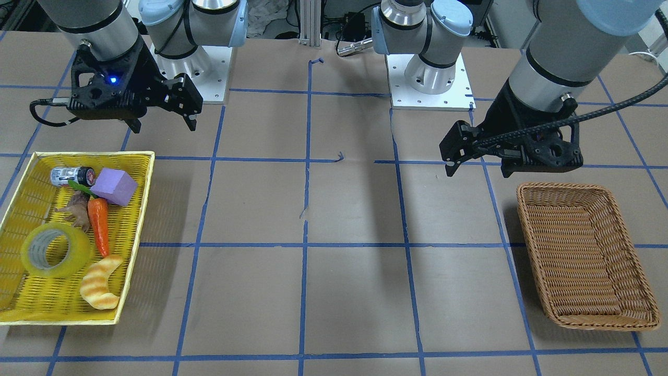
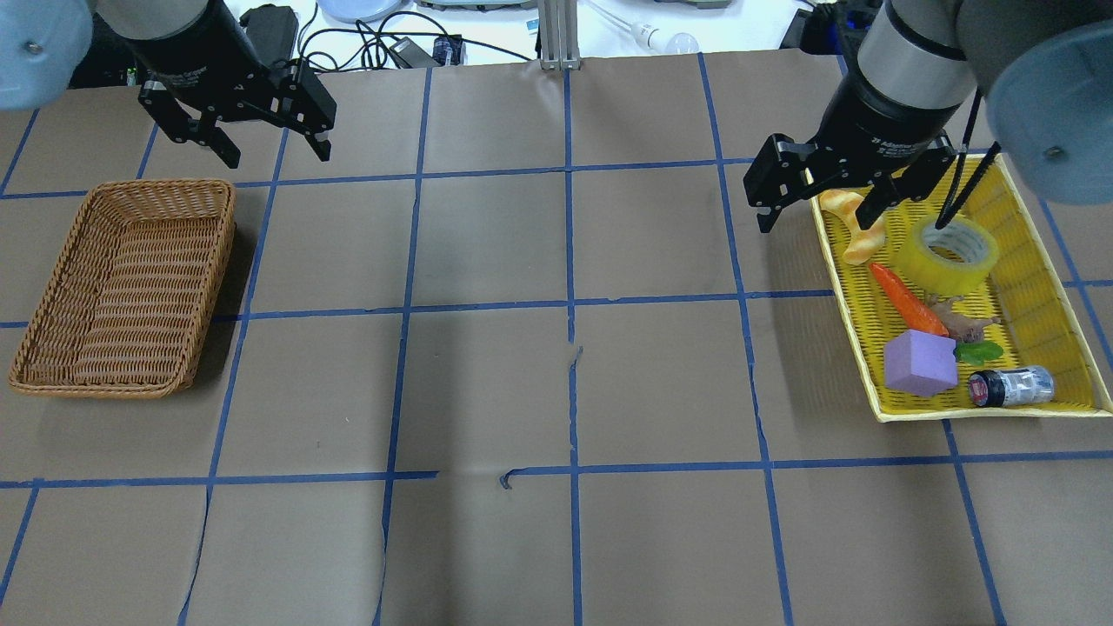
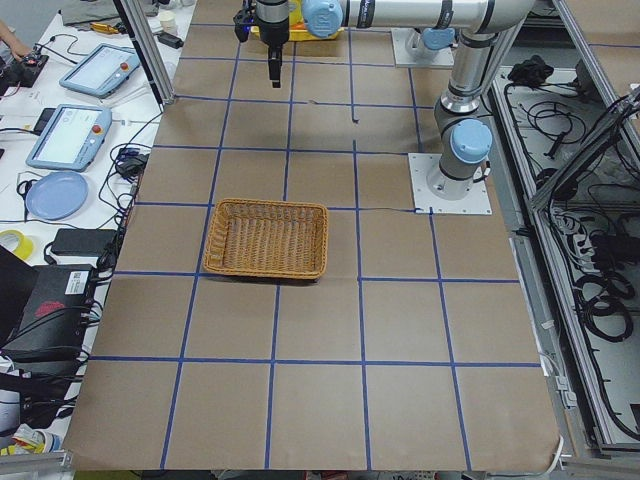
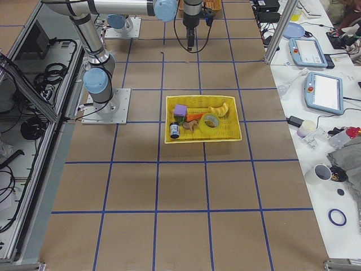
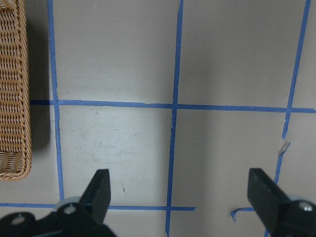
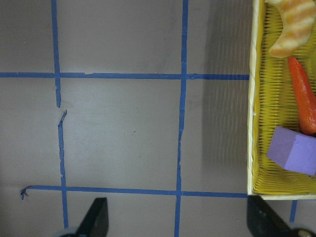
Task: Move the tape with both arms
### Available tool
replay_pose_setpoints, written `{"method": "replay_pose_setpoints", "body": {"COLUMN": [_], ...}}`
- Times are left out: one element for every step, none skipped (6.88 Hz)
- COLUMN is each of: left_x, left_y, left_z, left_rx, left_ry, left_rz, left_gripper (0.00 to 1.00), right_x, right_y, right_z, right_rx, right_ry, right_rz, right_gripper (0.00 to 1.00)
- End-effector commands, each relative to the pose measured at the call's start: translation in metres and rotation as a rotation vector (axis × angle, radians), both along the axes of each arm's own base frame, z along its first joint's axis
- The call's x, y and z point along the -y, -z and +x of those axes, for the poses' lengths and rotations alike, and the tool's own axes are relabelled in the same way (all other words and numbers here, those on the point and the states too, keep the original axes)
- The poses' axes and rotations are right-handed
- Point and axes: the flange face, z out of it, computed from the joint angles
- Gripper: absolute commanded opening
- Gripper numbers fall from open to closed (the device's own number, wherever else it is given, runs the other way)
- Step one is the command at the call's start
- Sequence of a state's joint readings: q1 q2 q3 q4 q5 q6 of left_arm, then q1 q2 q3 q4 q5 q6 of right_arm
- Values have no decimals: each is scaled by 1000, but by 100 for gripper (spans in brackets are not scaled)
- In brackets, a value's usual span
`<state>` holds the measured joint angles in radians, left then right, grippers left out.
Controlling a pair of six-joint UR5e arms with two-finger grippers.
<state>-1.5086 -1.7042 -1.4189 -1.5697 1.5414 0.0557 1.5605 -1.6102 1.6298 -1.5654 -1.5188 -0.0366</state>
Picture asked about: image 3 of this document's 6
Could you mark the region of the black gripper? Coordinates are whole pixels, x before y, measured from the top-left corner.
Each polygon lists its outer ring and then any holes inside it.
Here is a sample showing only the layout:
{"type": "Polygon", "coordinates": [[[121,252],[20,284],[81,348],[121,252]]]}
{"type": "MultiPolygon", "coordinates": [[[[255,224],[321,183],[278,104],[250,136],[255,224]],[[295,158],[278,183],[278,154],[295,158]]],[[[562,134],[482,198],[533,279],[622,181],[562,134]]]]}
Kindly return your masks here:
{"type": "Polygon", "coordinates": [[[289,40],[289,2],[257,0],[256,24],[260,39],[268,48],[269,80],[273,88],[281,87],[282,48],[289,40]]]}

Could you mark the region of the person hand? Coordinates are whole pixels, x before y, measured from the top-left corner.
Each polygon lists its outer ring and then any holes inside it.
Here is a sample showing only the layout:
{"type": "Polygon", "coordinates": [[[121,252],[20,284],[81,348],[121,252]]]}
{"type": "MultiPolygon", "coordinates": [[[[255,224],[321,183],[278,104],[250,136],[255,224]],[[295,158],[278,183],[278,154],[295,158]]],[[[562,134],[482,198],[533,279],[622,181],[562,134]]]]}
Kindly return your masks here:
{"type": "Polygon", "coordinates": [[[0,20],[0,36],[14,59],[22,60],[32,52],[32,48],[23,43],[3,20],[0,20]]]}

